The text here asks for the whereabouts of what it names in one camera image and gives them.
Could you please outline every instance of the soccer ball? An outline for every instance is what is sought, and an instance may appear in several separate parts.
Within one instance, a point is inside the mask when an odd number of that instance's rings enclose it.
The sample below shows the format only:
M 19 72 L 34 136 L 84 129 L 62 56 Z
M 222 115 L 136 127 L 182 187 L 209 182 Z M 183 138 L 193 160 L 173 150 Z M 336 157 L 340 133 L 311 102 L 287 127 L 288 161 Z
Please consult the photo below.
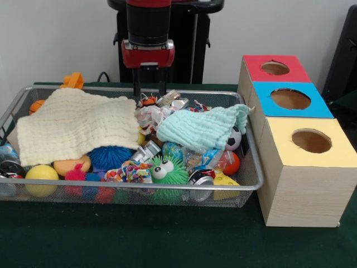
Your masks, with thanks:
M 235 151 L 239 147 L 241 140 L 242 134 L 239 129 L 237 127 L 233 127 L 225 149 L 228 151 Z

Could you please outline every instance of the red box lid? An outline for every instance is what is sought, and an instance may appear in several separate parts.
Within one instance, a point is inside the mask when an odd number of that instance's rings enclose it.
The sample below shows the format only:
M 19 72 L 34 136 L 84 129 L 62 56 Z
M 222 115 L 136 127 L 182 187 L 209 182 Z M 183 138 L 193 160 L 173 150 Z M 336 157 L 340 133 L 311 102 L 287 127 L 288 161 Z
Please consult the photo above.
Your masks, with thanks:
M 243 59 L 253 82 L 311 82 L 296 56 L 244 55 Z

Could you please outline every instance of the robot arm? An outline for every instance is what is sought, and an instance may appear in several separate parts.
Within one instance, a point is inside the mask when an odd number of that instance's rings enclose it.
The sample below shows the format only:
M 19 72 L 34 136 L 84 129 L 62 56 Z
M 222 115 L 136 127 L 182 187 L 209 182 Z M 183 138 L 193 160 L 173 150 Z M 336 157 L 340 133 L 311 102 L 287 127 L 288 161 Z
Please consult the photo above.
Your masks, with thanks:
M 140 95 L 141 68 L 161 70 L 160 95 L 166 94 L 168 68 L 175 57 L 175 46 L 168 39 L 171 10 L 179 13 L 215 13 L 224 0 L 108 0 L 109 6 L 127 11 L 128 39 L 122 41 L 123 61 L 133 69 L 134 94 Z

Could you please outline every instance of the googly eye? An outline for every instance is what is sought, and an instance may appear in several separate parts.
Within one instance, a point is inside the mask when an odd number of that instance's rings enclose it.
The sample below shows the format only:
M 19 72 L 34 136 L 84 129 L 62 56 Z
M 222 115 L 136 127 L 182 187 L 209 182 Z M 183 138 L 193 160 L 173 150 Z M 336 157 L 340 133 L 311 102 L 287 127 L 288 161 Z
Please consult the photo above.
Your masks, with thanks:
M 167 171 L 164 168 L 157 166 L 154 168 L 152 176 L 157 180 L 162 180 L 163 178 L 165 178 L 166 174 Z
M 169 160 L 163 160 L 160 166 L 163 167 L 167 172 L 171 172 L 173 170 L 173 163 Z

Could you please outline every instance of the white wall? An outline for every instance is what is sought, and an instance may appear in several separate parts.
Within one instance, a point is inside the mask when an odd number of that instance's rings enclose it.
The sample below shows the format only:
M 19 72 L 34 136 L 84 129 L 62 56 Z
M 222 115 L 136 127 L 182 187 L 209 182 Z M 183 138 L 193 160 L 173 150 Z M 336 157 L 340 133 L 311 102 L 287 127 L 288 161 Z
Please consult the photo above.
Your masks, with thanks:
M 226 0 L 211 15 L 204 82 L 237 83 L 243 54 L 297 55 L 324 87 L 348 8 L 355 0 Z
M 211 15 L 205 83 L 237 83 L 243 54 L 295 54 L 322 88 L 354 0 L 226 0 Z M 118 81 L 116 11 L 105 0 L 1 0 L 0 93 L 81 71 Z

